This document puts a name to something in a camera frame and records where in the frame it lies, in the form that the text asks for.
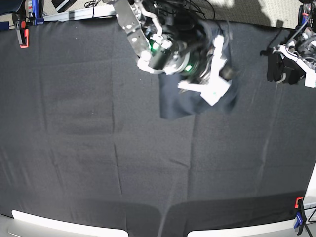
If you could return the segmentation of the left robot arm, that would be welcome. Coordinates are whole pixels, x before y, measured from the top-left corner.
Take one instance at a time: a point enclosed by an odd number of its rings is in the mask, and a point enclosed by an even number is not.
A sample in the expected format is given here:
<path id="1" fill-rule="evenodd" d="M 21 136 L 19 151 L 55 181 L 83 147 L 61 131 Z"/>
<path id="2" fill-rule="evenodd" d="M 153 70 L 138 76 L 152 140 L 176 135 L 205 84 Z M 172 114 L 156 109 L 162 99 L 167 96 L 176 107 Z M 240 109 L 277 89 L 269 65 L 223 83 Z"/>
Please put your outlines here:
<path id="1" fill-rule="evenodd" d="M 316 2 L 302 0 L 295 31 L 278 45 L 268 47 L 267 81 L 316 87 Z"/>

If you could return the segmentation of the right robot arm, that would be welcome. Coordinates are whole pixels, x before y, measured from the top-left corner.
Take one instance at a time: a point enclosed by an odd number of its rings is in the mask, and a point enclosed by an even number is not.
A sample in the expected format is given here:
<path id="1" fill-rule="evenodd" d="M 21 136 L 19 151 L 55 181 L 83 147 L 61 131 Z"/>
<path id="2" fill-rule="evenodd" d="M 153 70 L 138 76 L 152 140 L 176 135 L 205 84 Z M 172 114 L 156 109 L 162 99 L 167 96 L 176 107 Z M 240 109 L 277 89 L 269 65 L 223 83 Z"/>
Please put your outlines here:
<path id="1" fill-rule="evenodd" d="M 213 68 L 232 79 L 230 26 L 211 26 L 191 0 L 111 0 L 116 18 L 138 57 L 139 69 L 151 74 L 179 74 L 206 84 Z"/>

